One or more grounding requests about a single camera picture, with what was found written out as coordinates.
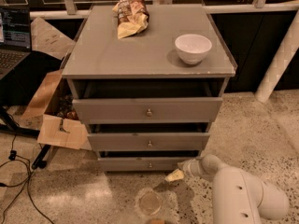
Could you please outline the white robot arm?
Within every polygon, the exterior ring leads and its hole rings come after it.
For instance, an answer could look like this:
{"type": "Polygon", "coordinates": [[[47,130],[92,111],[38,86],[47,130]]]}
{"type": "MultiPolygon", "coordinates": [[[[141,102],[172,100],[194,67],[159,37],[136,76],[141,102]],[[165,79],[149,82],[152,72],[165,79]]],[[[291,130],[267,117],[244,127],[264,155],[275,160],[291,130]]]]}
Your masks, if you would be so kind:
{"type": "Polygon", "coordinates": [[[165,180],[201,177],[212,183],[213,224],[262,224],[261,218],[284,218],[289,199],[279,187],[243,169],[205,155],[178,163],[165,180]]]}

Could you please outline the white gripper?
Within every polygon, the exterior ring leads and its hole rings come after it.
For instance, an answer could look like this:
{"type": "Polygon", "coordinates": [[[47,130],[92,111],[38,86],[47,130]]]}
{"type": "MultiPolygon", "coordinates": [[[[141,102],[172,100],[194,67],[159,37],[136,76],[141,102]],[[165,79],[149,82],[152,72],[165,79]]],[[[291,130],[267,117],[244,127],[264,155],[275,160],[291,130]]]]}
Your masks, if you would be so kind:
{"type": "Polygon", "coordinates": [[[178,163],[178,168],[165,177],[166,182],[174,182],[187,177],[203,177],[206,174],[200,159],[189,159],[178,163]]]}

